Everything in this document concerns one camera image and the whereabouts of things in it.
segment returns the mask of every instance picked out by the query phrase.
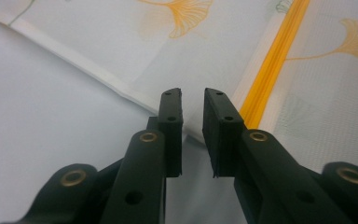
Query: yellow zipper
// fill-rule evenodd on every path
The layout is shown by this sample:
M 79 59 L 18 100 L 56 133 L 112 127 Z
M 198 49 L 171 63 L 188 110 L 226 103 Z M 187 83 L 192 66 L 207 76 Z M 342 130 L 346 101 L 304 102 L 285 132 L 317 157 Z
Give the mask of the yellow zipper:
M 249 129 L 256 129 L 263 117 L 264 110 L 304 18 L 310 0 L 295 0 L 282 22 L 282 26 L 261 65 L 255 82 L 241 107 L 240 114 Z

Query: screw hole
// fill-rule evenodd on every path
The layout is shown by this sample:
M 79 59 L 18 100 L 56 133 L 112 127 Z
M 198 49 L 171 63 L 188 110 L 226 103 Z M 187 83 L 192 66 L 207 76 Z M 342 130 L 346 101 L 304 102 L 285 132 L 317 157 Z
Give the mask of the screw hole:
M 358 184 L 358 172 L 348 167 L 339 167 L 337 174 L 353 184 Z
M 72 187 L 80 184 L 87 177 L 86 172 L 83 170 L 74 170 L 66 173 L 61 178 L 61 184 L 65 187 Z
M 250 137 L 257 142 L 267 141 L 267 136 L 263 133 L 251 133 Z
M 140 137 L 143 142 L 154 142 L 157 139 L 157 135 L 155 133 L 144 133 Z
M 126 195 L 126 203 L 130 205 L 138 204 L 142 201 L 144 195 L 139 191 L 131 191 Z
M 315 198 L 306 191 L 298 191 L 296 193 L 297 198 L 303 203 L 315 203 Z

